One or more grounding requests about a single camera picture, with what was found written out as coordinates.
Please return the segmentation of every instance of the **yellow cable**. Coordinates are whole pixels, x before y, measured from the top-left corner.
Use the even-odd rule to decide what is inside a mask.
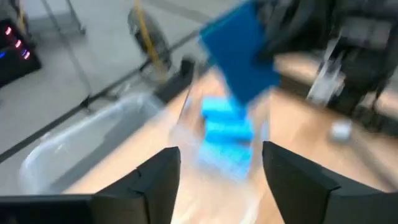
[[[144,39],[145,45],[147,47],[149,57],[154,62],[154,65],[155,65],[156,69],[158,70],[158,72],[162,75],[162,81],[165,82],[166,81],[165,68],[164,68],[163,63],[160,61],[159,56],[157,55],[157,52],[154,48],[154,45],[149,37],[148,30],[147,30],[147,27],[146,27],[145,21],[144,21],[144,15],[142,14],[142,11],[141,11],[141,6],[139,3],[139,0],[135,0],[134,10],[137,13],[141,35],[142,35],[142,38]]]

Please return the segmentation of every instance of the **blue foam block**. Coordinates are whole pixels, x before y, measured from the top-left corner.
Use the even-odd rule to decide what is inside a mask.
[[[262,65],[254,57],[266,34],[256,19],[253,1],[246,2],[201,32],[201,40],[210,57],[223,72],[232,95],[243,105],[279,82],[273,61]]]
[[[232,179],[245,179],[251,167],[253,149],[239,144],[214,144],[204,141],[198,162],[205,169],[216,169]]]
[[[232,98],[208,96],[201,103],[203,118],[241,119],[246,116],[246,113],[246,109]]]
[[[207,141],[251,141],[253,137],[253,125],[249,119],[220,121],[210,118],[205,121]]]

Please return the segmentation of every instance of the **clear plastic container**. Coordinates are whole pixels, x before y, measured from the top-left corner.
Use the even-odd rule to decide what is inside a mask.
[[[153,123],[161,119],[161,125],[155,126],[161,129],[160,133],[169,132],[169,140],[158,150],[178,146],[182,158],[180,186],[172,223],[254,223],[263,193],[262,187],[258,186],[265,186],[265,175],[261,166],[261,128],[267,126],[264,125],[267,124],[266,110],[256,114],[258,110],[251,109],[250,116],[254,118],[256,129],[256,137],[250,142],[254,149],[252,160],[248,175],[237,178],[235,172],[225,172],[229,169],[223,169],[217,161],[203,160],[201,155],[203,133],[199,116],[200,103],[204,96],[216,94],[202,91],[204,89],[201,86],[208,85],[207,90],[222,90],[221,95],[228,94],[224,91],[222,79],[220,82],[217,80],[219,77],[208,75],[203,78],[215,78],[216,82],[210,83],[217,86],[209,86],[203,80],[194,79],[194,88],[187,98],[190,102],[185,103],[179,119],[178,114],[170,113],[167,107],[163,110],[153,96],[133,95],[58,135],[50,136],[24,161],[20,173],[23,189],[28,194],[62,193],[61,189],[69,188],[73,181],[69,179],[69,182],[61,183],[61,188],[60,184],[54,187],[54,182],[64,179],[71,170],[75,177],[86,174],[145,121],[148,122],[149,118],[152,118]],[[261,103],[253,103],[250,107],[265,106],[266,101],[259,102]],[[106,147],[101,146],[104,142],[107,143]]]
[[[229,95],[219,74],[212,70],[200,79],[194,77],[170,135],[170,141],[182,152],[182,178],[173,223],[254,223],[257,219],[266,185],[261,152],[262,142],[269,135],[267,94],[248,105],[255,132],[248,143],[252,149],[248,167],[231,155],[214,158],[212,145],[203,139],[200,109],[206,96]]]
[[[27,194],[62,193],[161,109],[153,96],[129,95],[46,137],[22,163],[21,188]]]

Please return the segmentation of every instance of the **blue sponge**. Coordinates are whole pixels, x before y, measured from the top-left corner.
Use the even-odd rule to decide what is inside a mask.
[[[253,125],[249,119],[227,122],[210,118],[205,122],[205,139],[207,141],[251,141],[253,137]]]
[[[250,171],[253,149],[234,143],[203,142],[199,150],[199,164],[220,171],[232,179],[245,179]]]
[[[246,114],[246,109],[232,98],[208,96],[201,103],[203,118],[231,120],[244,118]]]

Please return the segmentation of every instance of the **red light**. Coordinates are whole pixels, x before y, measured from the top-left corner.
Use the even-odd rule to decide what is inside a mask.
[[[26,54],[25,54],[25,56],[24,56],[24,59],[25,59],[25,60],[28,59],[29,56],[30,56],[30,52],[26,52]]]
[[[20,47],[21,43],[22,43],[21,40],[18,40],[17,43],[15,44],[15,47],[17,47],[17,48]]]
[[[10,35],[11,31],[12,31],[11,27],[7,27],[6,35]]]

